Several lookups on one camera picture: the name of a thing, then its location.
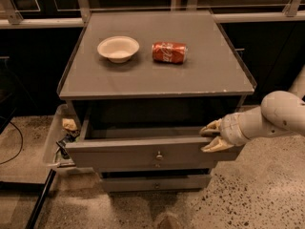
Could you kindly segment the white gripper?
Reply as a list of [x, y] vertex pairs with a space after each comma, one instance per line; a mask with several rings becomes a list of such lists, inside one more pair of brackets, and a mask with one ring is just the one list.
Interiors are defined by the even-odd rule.
[[217, 136], [208, 145], [201, 148], [204, 153], [213, 153], [246, 144], [249, 139], [242, 132], [245, 124], [244, 114], [227, 114], [200, 129], [201, 136]]

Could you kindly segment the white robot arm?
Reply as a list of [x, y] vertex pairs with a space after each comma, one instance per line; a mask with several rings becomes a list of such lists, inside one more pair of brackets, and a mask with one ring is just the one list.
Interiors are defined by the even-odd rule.
[[291, 88], [267, 94], [258, 107], [227, 114], [203, 127], [201, 136], [215, 138], [201, 150], [212, 153], [242, 146], [258, 137], [305, 135], [305, 66]]

